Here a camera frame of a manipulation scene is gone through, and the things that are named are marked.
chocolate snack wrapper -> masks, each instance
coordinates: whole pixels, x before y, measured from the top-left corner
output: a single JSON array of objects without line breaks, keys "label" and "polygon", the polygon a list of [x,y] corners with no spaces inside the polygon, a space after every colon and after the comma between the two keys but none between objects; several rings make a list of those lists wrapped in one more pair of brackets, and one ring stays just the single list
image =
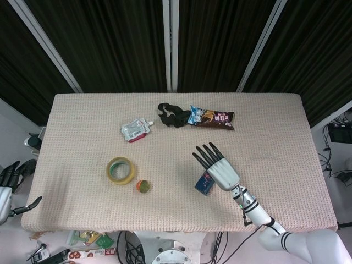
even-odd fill
[{"label": "chocolate snack wrapper", "polygon": [[219,112],[191,106],[191,116],[188,119],[188,124],[198,127],[234,130],[232,126],[234,116],[234,112]]}]

roll of tape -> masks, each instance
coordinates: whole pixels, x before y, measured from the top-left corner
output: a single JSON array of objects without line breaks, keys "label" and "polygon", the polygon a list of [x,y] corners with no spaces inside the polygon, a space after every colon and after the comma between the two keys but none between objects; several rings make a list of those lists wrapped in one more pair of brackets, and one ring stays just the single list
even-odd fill
[{"label": "roll of tape", "polygon": [[[113,176],[113,171],[121,164],[126,164],[129,167],[129,172],[126,175],[125,178],[123,179],[116,179]],[[135,166],[133,165],[132,162],[130,162],[129,159],[125,157],[116,157],[113,158],[109,163],[108,166],[106,167],[106,175],[108,176],[109,180],[111,180],[113,183],[117,185],[125,185],[129,183],[135,175],[136,169]]]}]

textured fabric surface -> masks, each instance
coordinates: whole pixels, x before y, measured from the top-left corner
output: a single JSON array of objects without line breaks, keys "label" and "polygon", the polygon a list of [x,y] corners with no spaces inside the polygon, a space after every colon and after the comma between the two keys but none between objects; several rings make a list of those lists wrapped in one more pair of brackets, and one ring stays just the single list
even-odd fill
[{"label": "textured fabric surface", "polygon": [[[235,130],[161,123],[159,103],[234,111]],[[147,137],[128,143],[120,132],[137,117],[154,121]],[[241,185],[287,230],[336,229],[337,222],[298,95],[283,93],[106,93],[57,95],[49,117],[25,213],[29,230],[92,229],[242,231],[230,192],[194,189],[204,169],[195,146],[213,142],[239,172]],[[107,163],[136,164],[125,186],[110,182]],[[136,183],[151,190],[141,194]]]}]

robotic hand on left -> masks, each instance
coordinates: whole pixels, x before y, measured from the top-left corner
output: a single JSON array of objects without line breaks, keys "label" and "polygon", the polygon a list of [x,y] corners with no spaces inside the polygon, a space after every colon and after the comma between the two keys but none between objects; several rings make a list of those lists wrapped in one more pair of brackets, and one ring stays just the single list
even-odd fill
[{"label": "robotic hand on left", "polygon": [[199,147],[204,160],[196,153],[193,156],[201,163],[224,191],[231,191],[233,199],[243,212],[244,225],[253,223],[258,227],[266,228],[258,236],[260,244],[267,250],[281,250],[293,254],[308,263],[313,264],[352,264],[341,238],[329,229],[314,230],[311,232],[293,233],[286,230],[261,207],[248,189],[240,186],[240,177],[221,152],[213,143],[209,143],[213,151],[206,145]]},{"label": "robotic hand on left", "polygon": [[37,160],[30,159],[17,168],[19,163],[19,161],[16,161],[0,173],[0,225],[3,224],[8,217],[20,215],[21,213],[32,210],[42,200],[42,196],[39,196],[28,206],[11,209],[12,193],[21,186],[27,176],[34,172]]}]

black cloth strap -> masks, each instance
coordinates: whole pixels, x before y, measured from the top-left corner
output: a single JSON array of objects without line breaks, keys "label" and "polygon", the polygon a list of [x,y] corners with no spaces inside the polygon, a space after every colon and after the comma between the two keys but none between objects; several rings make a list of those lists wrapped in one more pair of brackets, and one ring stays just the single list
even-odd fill
[{"label": "black cloth strap", "polygon": [[[189,116],[191,115],[191,111],[183,111],[178,106],[171,106],[169,103],[161,103],[158,106],[158,109],[163,112],[160,114],[161,122],[163,122],[168,127],[170,125],[174,125],[176,128],[183,127],[187,124]],[[166,111],[172,112],[173,114],[167,116]]]}]

